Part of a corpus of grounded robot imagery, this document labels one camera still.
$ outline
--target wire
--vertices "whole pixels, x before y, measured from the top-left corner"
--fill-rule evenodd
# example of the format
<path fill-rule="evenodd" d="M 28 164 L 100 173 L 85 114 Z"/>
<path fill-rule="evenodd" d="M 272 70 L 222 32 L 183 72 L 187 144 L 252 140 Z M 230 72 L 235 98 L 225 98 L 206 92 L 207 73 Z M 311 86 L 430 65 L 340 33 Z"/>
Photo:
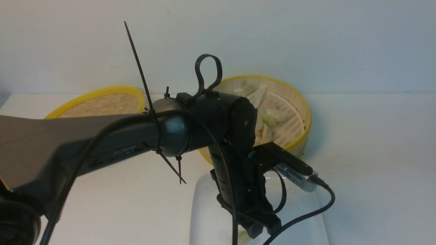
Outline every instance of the wire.
<path fill-rule="evenodd" d="M 162 117 L 162 116 L 170 116 L 170 115 L 179 115 L 181 111 L 165 111 L 160 112 L 156 115 L 156 117 Z M 58 199 L 56 200 L 53 211 L 51 212 L 50 219 L 48 220 L 47 226 L 44 230 L 44 234 L 42 235 L 40 245 L 47 245 L 50 241 L 50 237 L 53 233 L 53 230 L 55 228 L 56 222 L 59 219 L 59 216 L 61 214 L 62 208 L 64 206 L 64 203 L 67 199 L 67 196 L 71 190 L 71 187 L 74 184 L 74 181 L 76 180 L 76 177 L 79 174 L 79 171 L 82 169 L 83 164 L 85 163 L 86 158 L 88 155 L 92 152 L 92 150 L 102 141 L 104 137 L 106 137 L 108 134 L 123 129 L 128 126 L 133 126 L 136 124 L 141 124 L 146 122 L 147 120 L 152 119 L 152 116 L 150 114 L 146 115 L 136 115 L 136 116 L 130 116 L 126 118 L 122 118 L 120 120 L 117 120 L 106 127 L 104 127 L 94 138 L 88 143 L 86 148 L 83 150 L 83 153 L 81 157 L 79 158 L 77 166 L 73 169 L 71 174 L 68 176 L 67 180 L 65 181 L 65 184 L 59 194 Z M 182 177 L 175 171 L 177 176 L 182 179 Z"/>
<path fill-rule="evenodd" d="M 303 220 L 305 220 L 305 219 L 308 219 L 308 218 L 310 218 L 310 217 L 313 217 L 313 216 L 315 216 L 315 215 L 317 215 L 317 214 L 320 214 L 320 213 L 322 213 L 322 212 L 324 212 L 324 211 L 326 211 L 327 209 L 329 209 L 332 205 L 333 205 L 333 203 L 334 203 L 334 201 L 336 200 L 336 197 L 335 197 L 335 195 L 334 195 L 334 192 L 333 192 L 333 190 L 322 180 L 322 179 L 320 179 L 318 176 L 315 176 L 315 175 L 313 175 L 313 176 L 311 176 L 310 178 L 309 178 L 312 182 L 314 182 L 315 184 L 317 184 L 317 185 L 319 185 L 319 186 L 321 186 L 322 188 L 324 188 L 324 189 L 326 189 L 329 193 L 330 193 L 330 195 L 331 195 L 331 199 L 330 199 L 330 201 L 329 201 L 329 203 L 327 204 L 327 205 L 325 205 L 324 207 L 322 207 L 322 208 L 320 208 L 320 209 L 318 209 L 318 210 L 315 210 L 315 211 L 313 211 L 313 212 L 311 212 L 311 213 L 308 213 L 308 214 L 305 214 L 305 215 L 302 215 L 302 216 L 300 216 L 300 217 L 298 217 L 298 218 L 295 218 L 295 219 L 293 219 L 293 220 L 291 220 L 291 221 L 289 221 L 288 223 L 286 223 L 284 226 L 282 226 L 277 232 L 275 232 L 274 234 L 272 234 L 264 243 L 263 243 L 263 245 L 269 245 L 277 236 L 279 236 L 282 232 L 284 232 L 287 228 L 289 228 L 289 227 L 291 227 L 291 226 L 293 226 L 293 225 L 295 225 L 296 223 L 298 223 L 298 222 L 300 222 L 300 221 L 303 221 Z"/>
<path fill-rule="evenodd" d="M 200 124 L 200 126 L 208 133 L 208 135 L 212 138 L 214 144 L 218 147 L 219 154 L 221 156 L 222 161 L 224 162 L 225 172 L 228 178 L 228 185 L 230 187 L 230 197 L 232 198 L 232 245 L 238 245 L 238 211 L 236 209 L 236 197 L 235 187 L 233 186 L 232 180 L 230 178 L 229 165 L 224 155 L 224 151 L 222 150 L 221 145 L 218 143 L 215 136 L 210 131 L 209 127 L 196 115 L 191 114 L 192 118 L 196 123 Z"/>

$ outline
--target dumpling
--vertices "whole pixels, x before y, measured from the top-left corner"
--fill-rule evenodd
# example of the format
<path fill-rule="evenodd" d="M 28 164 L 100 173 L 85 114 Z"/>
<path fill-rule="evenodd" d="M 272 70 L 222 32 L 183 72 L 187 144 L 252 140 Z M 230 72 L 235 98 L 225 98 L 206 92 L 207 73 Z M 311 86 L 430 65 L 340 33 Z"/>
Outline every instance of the dumpling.
<path fill-rule="evenodd" d="M 246 97 L 247 95 L 253 93 L 255 90 L 259 89 L 259 83 L 249 81 L 245 84 L 245 86 L 242 88 L 242 96 Z"/>
<path fill-rule="evenodd" d="M 262 121 L 264 124 L 266 124 L 268 127 L 275 127 L 277 125 L 277 121 L 270 116 L 268 113 L 266 112 L 259 112 L 260 113 L 260 117 L 262 118 Z"/>
<path fill-rule="evenodd" d="M 269 127 L 266 124 L 263 125 L 262 141 L 260 142 L 260 144 L 266 144 L 268 142 L 271 142 L 272 140 L 273 140 L 272 131 L 269 129 Z"/>
<path fill-rule="evenodd" d="M 262 117 L 260 116 L 260 112 L 257 112 L 257 118 L 256 118 L 256 127 L 254 129 L 255 132 L 261 130 L 263 127 L 263 121 Z"/>
<path fill-rule="evenodd" d="M 261 136 L 256 136 L 256 138 L 254 139 L 254 145 L 253 146 L 258 146 L 258 145 L 260 145 L 261 142 L 262 142 L 262 137 Z"/>
<path fill-rule="evenodd" d="M 271 116 L 278 123 L 284 123 L 291 118 L 291 114 L 274 109 L 265 109 L 265 113 Z"/>

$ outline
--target bamboo steamer lid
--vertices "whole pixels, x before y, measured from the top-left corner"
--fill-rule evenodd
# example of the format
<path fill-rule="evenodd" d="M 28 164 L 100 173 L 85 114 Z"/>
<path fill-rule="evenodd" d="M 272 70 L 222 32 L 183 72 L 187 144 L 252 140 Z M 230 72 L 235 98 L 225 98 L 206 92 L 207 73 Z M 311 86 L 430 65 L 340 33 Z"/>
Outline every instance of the bamboo steamer lid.
<path fill-rule="evenodd" d="M 106 116 L 144 112 L 142 92 L 134 87 L 116 86 L 79 96 L 58 107 L 45 119 L 82 116 Z"/>
<path fill-rule="evenodd" d="M 254 107 L 263 110 L 268 104 L 273 103 L 278 110 L 291 115 L 289 120 L 271 129 L 273 141 L 294 156 L 301 157 L 312 124 L 310 108 L 304 97 L 293 87 L 280 80 L 255 75 L 224 79 L 215 90 L 240 95 L 247 82 L 255 82 L 260 86 L 260 89 L 247 96 Z M 200 149 L 200 153 L 212 164 L 207 147 Z"/>

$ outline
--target white tabletop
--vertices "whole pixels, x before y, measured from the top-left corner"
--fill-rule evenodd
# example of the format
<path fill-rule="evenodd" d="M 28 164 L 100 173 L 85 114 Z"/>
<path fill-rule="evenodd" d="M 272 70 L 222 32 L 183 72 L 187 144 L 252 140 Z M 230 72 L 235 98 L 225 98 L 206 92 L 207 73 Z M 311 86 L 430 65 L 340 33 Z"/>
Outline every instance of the white tabletop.
<path fill-rule="evenodd" d="M 75 97 L 15 94 L 0 114 L 43 118 Z M 337 195 L 323 214 L 329 242 L 431 244 L 436 94 L 305 97 L 313 127 L 303 160 Z M 189 244 L 195 183 L 211 166 L 197 151 L 183 155 L 182 166 L 187 185 L 155 153 L 79 177 L 50 244 Z"/>

